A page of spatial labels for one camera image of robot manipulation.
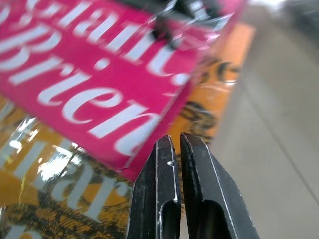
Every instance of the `gray floor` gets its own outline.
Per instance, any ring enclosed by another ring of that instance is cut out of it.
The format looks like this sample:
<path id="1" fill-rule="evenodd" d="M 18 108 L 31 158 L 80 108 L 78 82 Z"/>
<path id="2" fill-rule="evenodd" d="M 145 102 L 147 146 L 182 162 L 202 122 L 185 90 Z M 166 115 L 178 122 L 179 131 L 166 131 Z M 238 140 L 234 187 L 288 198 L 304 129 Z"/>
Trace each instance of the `gray floor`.
<path id="1" fill-rule="evenodd" d="M 257 36 L 212 152 L 262 239 L 319 239 L 319 54 L 279 18 L 246 10 Z"/>

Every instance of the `pink book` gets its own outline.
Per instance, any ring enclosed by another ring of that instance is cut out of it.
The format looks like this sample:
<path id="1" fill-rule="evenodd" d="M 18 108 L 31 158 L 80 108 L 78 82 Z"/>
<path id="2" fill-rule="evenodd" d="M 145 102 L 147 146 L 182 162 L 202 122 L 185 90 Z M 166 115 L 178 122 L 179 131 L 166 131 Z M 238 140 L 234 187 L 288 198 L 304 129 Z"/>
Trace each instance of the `pink book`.
<path id="1" fill-rule="evenodd" d="M 0 0 L 0 91 L 134 180 L 239 2 L 223 31 L 170 21 L 173 49 L 154 39 L 151 13 L 119 2 Z"/>

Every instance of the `shiny plastic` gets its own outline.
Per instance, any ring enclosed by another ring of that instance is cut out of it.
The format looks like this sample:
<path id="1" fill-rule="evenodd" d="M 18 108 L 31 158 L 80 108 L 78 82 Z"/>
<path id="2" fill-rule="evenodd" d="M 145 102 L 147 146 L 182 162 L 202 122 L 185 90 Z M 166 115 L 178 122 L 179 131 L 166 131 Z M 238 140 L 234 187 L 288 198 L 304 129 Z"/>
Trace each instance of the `shiny plastic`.
<path id="1" fill-rule="evenodd" d="M 152 21 L 114 0 L 2 0 L 0 92 L 134 181 L 245 3 Z"/>
<path id="2" fill-rule="evenodd" d="M 131 184 L 0 96 L 0 238 L 125 238 Z"/>
<path id="3" fill-rule="evenodd" d="M 253 32 L 237 26 L 223 60 L 206 69 L 190 99 L 204 109 L 187 104 L 169 131 L 176 150 L 183 131 L 214 136 Z M 233 64 L 217 74 L 225 61 Z M 216 115 L 214 126 L 207 115 Z M 0 238 L 124 239 L 131 194 L 130 182 L 0 95 Z"/>

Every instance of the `plastic wrap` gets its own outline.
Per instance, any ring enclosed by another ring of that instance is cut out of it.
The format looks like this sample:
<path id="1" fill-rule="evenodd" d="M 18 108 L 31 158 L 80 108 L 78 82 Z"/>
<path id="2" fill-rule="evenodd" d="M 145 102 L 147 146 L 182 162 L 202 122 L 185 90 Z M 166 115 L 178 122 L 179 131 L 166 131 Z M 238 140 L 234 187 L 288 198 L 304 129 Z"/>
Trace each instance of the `plastic wrap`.
<path id="1" fill-rule="evenodd" d="M 0 92 L 134 180 L 245 2 L 221 1 L 208 24 L 114 0 L 1 0 Z"/>
<path id="2" fill-rule="evenodd" d="M 202 105 L 199 96 L 207 91 L 204 110 L 192 115 L 216 115 L 214 127 L 200 128 L 197 135 L 203 139 L 214 136 L 233 88 L 227 82 L 237 78 L 231 69 L 243 64 L 252 36 L 252 28 L 236 27 L 221 61 L 207 69 L 191 96 Z M 217 74 L 224 61 L 233 62 L 230 71 Z M 179 130 L 207 123 L 206 117 L 185 121 L 185 114 L 169 132 L 176 149 Z M 129 181 L 0 95 L 0 238 L 124 239 L 131 189 Z M 187 228 L 185 214 L 181 228 Z"/>

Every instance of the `pink book cover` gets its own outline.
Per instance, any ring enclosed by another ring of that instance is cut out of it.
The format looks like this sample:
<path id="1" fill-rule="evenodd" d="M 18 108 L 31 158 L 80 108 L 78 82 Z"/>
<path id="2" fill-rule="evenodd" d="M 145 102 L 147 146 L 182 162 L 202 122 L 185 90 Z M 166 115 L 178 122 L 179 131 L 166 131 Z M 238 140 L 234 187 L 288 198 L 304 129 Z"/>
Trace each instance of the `pink book cover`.
<path id="1" fill-rule="evenodd" d="M 220 36 L 172 22 L 172 49 L 151 18 L 114 1 L 0 0 L 0 91 L 134 180 Z"/>

